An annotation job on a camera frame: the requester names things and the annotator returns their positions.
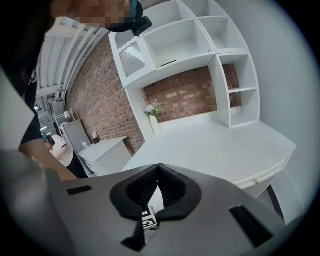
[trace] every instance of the white t-shirt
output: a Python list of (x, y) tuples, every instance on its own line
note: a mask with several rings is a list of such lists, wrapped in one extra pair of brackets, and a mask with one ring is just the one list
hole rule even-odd
[[(52, 139), (54, 140), (55, 144), (53, 146), (53, 150), (50, 150), (51, 154), (65, 167), (68, 167), (71, 164), (72, 159), (74, 158), (74, 151), (68, 148), (68, 145), (64, 138), (53, 135)], [(67, 147), (67, 152), (60, 157), (57, 157), (61, 154), (61, 150), (65, 150)]]

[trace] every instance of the white flower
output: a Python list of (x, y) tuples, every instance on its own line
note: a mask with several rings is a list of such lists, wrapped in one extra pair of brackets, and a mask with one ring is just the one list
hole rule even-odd
[(145, 108), (145, 111), (151, 112), (151, 111), (153, 111), (154, 109), (155, 109), (154, 106), (149, 105), (149, 106), (147, 106), (147, 107)]

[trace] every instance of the hair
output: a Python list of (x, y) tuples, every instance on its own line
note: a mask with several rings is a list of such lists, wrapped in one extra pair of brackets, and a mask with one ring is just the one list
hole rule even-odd
[(50, 135), (47, 135), (46, 139), (50, 142), (50, 144), (52, 146), (54, 146), (56, 144), (56, 142), (54, 141), (54, 139)]

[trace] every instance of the white bottle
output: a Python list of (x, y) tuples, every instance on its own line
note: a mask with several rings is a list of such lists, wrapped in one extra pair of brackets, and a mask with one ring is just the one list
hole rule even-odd
[(84, 147), (85, 150), (87, 150), (89, 148), (87, 142), (81, 141), (81, 143), (82, 143), (82, 146)]

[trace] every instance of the gray wall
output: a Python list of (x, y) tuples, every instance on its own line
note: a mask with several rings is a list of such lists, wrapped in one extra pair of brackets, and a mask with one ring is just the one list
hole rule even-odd
[[(216, 2), (233, 19), (252, 54), (260, 85), (260, 120), (297, 145), (286, 172), (272, 186), (286, 203), (284, 210), (298, 216), (312, 202), (320, 181), (319, 67), (300, 30), (275, 3)], [(297, 191), (295, 199), (288, 193), (292, 189)]]

